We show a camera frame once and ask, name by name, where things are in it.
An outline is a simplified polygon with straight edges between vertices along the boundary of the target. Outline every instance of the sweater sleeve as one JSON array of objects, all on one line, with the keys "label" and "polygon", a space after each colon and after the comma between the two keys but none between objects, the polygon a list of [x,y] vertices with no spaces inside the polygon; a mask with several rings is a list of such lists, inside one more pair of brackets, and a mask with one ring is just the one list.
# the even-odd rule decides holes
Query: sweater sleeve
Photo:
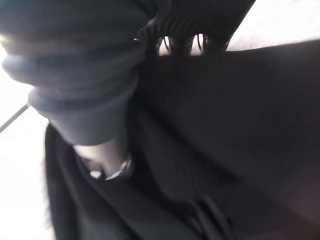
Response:
[{"label": "sweater sleeve", "polygon": [[124,127],[144,58],[134,36],[155,9],[147,0],[2,1],[3,68],[34,86],[29,104],[67,142],[107,142]]}]

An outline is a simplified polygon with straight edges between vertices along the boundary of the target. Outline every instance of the black fabric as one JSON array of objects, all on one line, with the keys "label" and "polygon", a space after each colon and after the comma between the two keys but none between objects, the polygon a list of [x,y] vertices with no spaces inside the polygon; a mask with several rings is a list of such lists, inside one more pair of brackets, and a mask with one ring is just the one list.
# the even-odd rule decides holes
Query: black fabric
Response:
[{"label": "black fabric", "polygon": [[320,238],[320,41],[140,68],[134,175],[95,180],[49,126],[57,239]]}]

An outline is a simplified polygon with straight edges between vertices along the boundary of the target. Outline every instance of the gray sleeve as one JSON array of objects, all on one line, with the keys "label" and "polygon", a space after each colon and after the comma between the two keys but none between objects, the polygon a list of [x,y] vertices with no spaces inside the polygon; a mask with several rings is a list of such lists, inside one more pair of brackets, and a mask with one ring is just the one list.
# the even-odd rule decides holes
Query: gray sleeve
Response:
[{"label": "gray sleeve", "polygon": [[73,145],[98,145],[124,127],[144,48],[133,41],[152,1],[8,0],[0,3],[3,68],[33,85],[29,104]]}]

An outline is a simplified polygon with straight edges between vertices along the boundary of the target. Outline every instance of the drawstring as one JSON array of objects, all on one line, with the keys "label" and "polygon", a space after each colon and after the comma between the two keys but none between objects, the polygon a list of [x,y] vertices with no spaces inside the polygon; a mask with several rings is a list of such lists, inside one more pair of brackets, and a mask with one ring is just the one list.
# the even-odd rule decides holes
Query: drawstring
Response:
[{"label": "drawstring", "polygon": [[208,240],[235,240],[232,228],[227,218],[209,197],[192,202],[197,214],[197,220]]}]

